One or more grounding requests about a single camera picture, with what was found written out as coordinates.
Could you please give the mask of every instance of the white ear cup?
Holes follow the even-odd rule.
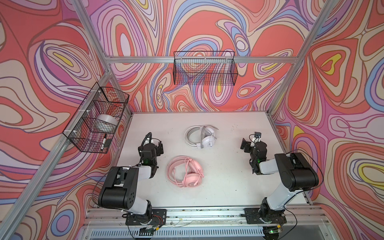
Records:
[[[195,132],[198,129],[201,131],[202,140],[199,143],[192,143],[189,139],[190,133]],[[194,148],[204,148],[204,147],[212,147],[215,144],[215,128],[214,126],[192,126],[188,128],[184,133],[184,140],[186,144],[190,147]]]

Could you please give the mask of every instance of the pink ear cup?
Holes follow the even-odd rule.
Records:
[[[197,187],[201,184],[202,177],[198,173],[187,174],[184,178],[184,187]]]
[[[181,164],[189,166],[189,173],[186,172],[183,181],[177,181],[175,178],[175,168]],[[203,168],[201,165],[190,157],[179,156],[174,158],[167,166],[168,180],[178,187],[197,187],[202,183],[204,177]]]

